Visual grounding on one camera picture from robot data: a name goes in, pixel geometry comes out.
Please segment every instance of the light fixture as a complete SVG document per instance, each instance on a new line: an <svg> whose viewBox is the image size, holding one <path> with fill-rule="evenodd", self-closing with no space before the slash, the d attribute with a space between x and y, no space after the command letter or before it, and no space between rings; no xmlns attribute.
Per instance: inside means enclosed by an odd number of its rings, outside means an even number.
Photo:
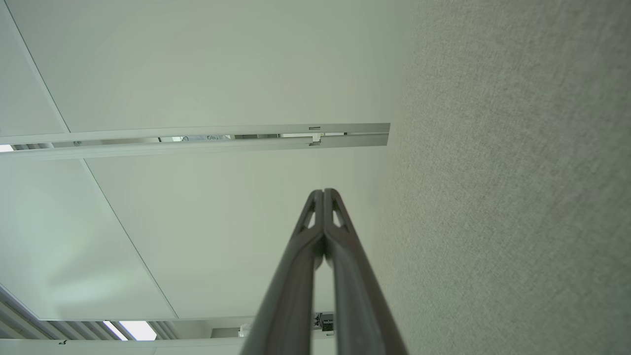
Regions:
<svg viewBox="0 0 631 355"><path fill-rule="evenodd" d="M123 335L120 330L116 329L116 327L114 326L114 324L112 324L112 322L105 320L103 321L103 324L105 324L114 334L116 334L116 336L120 340L128 340L127 337L125 337L125 335Z"/></svg>
<svg viewBox="0 0 631 355"><path fill-rule="evenodd" d="M124 320L120 323L136 340L156 340L156 332L144 320Z"/></svg>

